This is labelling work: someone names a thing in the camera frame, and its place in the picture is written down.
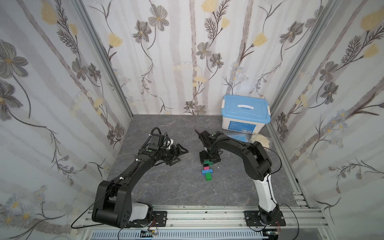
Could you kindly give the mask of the dark green long lego brick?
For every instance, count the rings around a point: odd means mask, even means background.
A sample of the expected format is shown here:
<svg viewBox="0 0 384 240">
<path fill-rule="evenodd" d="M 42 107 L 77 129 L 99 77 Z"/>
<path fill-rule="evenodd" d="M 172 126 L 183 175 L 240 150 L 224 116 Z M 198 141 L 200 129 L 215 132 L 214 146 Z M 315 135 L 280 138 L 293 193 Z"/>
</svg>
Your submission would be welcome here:
<svg viewBox="0 0 384 240">
<path fill-rule="evenodd" d="M 203 165 L 204 165 L 204 164 L 208 164 L 209 167 L 214 165 L 214 163 L 212 163 L 211 161 L 204 161 Z"/>
</svg>

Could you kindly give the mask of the blue lego brick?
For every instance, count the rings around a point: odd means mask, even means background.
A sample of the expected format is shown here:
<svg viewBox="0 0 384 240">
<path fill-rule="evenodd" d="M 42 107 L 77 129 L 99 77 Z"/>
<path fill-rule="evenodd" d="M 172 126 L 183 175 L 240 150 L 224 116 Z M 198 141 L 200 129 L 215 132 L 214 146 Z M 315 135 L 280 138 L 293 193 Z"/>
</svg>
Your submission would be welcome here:
<svg viewBox="0 0 384 240">
<path fill-rule="evenodd" d="M 213 173 L 213 170 L 212 169 L 209 169 L 209 170 L 202 170 L 202 175 L 205 176 L 206 174 L 212 174 Z"/>
</svg>

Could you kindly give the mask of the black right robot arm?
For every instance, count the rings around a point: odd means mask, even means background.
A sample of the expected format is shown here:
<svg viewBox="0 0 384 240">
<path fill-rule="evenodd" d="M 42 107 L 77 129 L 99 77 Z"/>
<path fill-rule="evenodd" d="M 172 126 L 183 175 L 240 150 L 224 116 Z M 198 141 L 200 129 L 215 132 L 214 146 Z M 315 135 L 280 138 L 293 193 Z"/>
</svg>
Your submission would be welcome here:
<svg viewBox="0 0 384 240">
<path fill-rule="evenodd" d="M 222 132 L 213 134 L 196 131 L 204 150 L 199 153 L 203 165 L 216 164 L 221 161 L 221 151 L 228 151 L 242 159 L 246 174 L 254 180 L 259 199 L 259 218 L 264 225 L 270 225 L 280 212 L 270 176 L 272 161 L 265 148 L 259 142 L 242 142 Z"/>
</svg>

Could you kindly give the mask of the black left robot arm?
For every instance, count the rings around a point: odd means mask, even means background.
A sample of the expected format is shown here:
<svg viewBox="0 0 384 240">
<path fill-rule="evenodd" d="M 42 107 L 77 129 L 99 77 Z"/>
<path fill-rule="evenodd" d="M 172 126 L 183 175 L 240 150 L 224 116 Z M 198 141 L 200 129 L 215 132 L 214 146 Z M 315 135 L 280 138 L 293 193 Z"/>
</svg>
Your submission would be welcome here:
<svg viewBox="0 0 384 240">
<path fill-rule="evenodd" d="M 135 160 L 120 175 L 111 181 L 102 181 L 97 189 L 92 211 L 92 221 L 116 228 L 125 228 L 129 223 L 143 220 L 150 210 L 134 210 L 132 190 L 141 177 L 157 162 L 172 166 L 180 161 L 180 156 L 189 151 L 180 144 L 174 144 L 167 135 L 150 134 L 140 148 Z"/>
</svg>

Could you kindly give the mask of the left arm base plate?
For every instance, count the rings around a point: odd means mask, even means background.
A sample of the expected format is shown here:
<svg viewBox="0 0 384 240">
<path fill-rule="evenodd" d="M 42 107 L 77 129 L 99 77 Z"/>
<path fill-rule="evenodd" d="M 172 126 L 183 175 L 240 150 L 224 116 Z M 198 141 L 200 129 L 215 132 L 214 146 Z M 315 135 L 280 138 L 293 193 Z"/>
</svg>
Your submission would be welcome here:
<svg viewBox="0 0 384 240">
<path fill-rule="evenodd" d="M 167 211 L 154 211 L 148 213 L 143 220 L 130 221 L 127 225 L 128 228 L 144 228 L 144 227 L 165 227 L 168 220 Z"/>
</svg>

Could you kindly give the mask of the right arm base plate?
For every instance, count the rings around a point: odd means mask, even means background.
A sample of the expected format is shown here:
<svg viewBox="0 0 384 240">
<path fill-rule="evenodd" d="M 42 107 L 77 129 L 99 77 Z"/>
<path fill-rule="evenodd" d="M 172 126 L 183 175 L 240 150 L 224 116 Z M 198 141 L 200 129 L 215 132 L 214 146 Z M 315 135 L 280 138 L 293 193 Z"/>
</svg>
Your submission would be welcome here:
<svg viewBox="0 0 384 240">
<path fill-rule="evenodd" d="M 285 227 L 287 225 L 281 211 L 275 213 L 244 211 L 244 217 L 248 227 Z"/>
</svg>

